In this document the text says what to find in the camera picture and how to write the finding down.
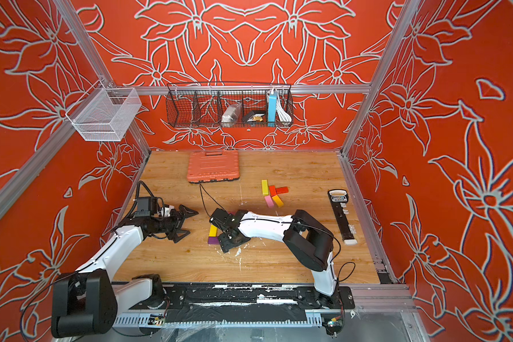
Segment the long yellow block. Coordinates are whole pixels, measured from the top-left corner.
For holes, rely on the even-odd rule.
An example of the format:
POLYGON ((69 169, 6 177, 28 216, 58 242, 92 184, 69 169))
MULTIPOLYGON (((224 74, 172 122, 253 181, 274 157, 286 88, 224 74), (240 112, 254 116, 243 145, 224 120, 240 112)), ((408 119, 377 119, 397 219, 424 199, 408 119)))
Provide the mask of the long yellow block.
POLYGON ((218 231, 218 228, 216 228, 215 225, 211 225, 209 228, 209 237, 216 237, 217 231, 218 231))

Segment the purple small block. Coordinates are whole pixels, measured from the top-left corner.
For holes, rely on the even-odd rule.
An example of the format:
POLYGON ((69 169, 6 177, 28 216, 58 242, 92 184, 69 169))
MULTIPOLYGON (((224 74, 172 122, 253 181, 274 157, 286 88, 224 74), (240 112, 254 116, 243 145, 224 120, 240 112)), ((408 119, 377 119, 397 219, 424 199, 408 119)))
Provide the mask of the purple small block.
POLYGON ((217 237, 208 237, 207 243, 209 245, 218 245, 219 239, 217 237))

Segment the orange long block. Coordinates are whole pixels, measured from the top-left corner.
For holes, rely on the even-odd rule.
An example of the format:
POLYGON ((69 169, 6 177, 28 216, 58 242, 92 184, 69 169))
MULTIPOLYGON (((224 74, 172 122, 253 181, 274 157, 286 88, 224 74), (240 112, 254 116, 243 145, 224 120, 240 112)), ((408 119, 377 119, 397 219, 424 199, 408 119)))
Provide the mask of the orange long block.
POLYGON ((283 207, 284 206, 283 201, 280 199, 280 197, 278 195, 273 196, 272 200, 274 201, 276 206, 278 206, 278 207, 283 207))

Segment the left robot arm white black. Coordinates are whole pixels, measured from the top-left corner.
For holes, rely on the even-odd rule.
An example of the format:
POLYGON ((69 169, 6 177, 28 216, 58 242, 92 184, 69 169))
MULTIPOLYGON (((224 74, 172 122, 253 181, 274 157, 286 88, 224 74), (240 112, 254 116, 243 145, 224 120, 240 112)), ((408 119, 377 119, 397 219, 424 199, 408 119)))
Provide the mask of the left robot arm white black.
POLYGON ((144 274, 113 287, 116 272, 131 252, 148 237, 179 242, 188 235, 182 228, 198 212, 184 205, 131 209, 115 227, 110 239, 85 264, 53 285, 51 333, 56 339, 104 334, 117 316, 137 304, 152 308, 170 300, 161 277, 144 274))

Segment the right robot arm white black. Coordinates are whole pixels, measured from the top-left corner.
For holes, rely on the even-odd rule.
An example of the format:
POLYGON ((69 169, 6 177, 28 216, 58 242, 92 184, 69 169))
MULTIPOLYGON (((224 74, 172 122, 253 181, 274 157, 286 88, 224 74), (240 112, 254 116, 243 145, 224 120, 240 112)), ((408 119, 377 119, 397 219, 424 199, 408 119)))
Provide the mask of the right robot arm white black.
POLYGON ((284 243, 313 276, 317 292, 332 296, 337 287, 333 269, 333 234, 308 212, 298 209, 293 215, 270 216, 239 210, 230 214, 217 208, 209 218, 221 231, 219 245, 224 253, 252 238, 284 243))

